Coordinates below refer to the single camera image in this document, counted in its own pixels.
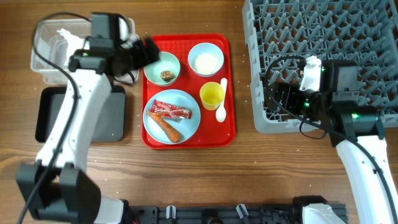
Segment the orange carrot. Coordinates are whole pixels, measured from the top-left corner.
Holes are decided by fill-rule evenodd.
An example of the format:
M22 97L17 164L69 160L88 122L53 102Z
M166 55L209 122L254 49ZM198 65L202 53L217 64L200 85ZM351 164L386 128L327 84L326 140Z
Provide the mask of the orange carrot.
M147 110L146 113L150 118L152 118L157 123L157 125L163 130L167 138L172 143L178 143L182 140L180 133L175 128L173 128L168 122L166 122L161 116L152 113L149 110Z

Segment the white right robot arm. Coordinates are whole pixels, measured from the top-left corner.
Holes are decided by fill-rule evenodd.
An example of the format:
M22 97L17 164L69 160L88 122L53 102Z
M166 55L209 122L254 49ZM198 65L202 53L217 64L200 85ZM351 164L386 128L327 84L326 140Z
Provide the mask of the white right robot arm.
M303 73L300 87L270 83L280 61L295 60ZM386 132L377 109L359 105L359 67L352 60L316 56L280 57L264 75L269 105L330 137L353 191L363 223L397 223L397 192L387 159Z

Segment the light blue bowl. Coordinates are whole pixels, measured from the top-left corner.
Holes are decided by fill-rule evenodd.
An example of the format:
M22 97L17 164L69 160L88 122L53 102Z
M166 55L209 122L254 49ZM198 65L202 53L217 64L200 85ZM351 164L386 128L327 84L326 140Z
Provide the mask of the light blue bowl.
M221 70L224 54L215 44L202 42L189 51L188 64L198 76L211 77Z

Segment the mint green bowl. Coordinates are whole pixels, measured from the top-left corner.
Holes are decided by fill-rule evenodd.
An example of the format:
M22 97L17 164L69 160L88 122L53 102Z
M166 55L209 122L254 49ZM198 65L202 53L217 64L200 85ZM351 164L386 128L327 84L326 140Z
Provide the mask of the mint green bowl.
M169 52L160 52L159 60L144 67L146 78L157 86L170 86L175 82L180 74L180 62L178 58ZM170 82L165 82L160 77L160 73L164 70L171 71L175 77Z

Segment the brown food scrap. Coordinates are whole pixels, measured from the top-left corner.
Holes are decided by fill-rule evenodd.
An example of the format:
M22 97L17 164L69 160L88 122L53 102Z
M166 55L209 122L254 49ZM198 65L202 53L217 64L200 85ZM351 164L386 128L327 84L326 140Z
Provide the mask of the brown food scrap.
M160 77L163 79L163 81L170 82L174 79L175 75L171 71L164 70L160 73Z

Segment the red snack wrapper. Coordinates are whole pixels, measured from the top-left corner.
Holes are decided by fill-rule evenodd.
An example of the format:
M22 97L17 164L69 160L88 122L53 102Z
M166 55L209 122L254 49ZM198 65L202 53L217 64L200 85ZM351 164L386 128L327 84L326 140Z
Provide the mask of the red snack wrapper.
M192 111L188 108L175 106L163 101L154 100L150 112L168 119L191 119Z

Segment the white rice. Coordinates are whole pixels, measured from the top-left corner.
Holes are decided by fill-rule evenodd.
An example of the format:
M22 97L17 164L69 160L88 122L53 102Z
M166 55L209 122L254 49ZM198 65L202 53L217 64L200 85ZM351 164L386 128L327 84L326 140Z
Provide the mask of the white rice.
M194 71L202 75L215 73L219 67L219 60L212 54L202 53L193 59Z

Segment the white napkin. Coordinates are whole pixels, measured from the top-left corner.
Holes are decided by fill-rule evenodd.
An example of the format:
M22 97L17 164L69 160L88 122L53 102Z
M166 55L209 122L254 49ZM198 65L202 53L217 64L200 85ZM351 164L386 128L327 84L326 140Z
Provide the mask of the white napkin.
M73 35L70 31L60 29L57 31L67 42L66 61L64 66L68 66L69 58L75 53L76 50L83 48L84 39Z

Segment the yellow plastic cup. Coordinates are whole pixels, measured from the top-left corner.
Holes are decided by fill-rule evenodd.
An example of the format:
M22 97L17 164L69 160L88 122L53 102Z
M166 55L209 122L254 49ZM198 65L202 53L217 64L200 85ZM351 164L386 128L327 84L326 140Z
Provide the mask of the yellow plastic cup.
M225 96L224 89L219 83L208 82L200 88L200 99L206 110L216 110Z

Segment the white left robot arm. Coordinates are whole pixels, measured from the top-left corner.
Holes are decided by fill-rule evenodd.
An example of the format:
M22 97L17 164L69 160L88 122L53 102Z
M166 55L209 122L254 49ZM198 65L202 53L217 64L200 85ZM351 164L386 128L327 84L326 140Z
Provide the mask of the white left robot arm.
M126 200L101 194L87 176L90 142L113 78L159 60L150 37L129 49L91 45L70 57L67 91L57 119L33 165L21 164L16 181L25 200L18 222L29 212L36 220L70 223L129 223Z

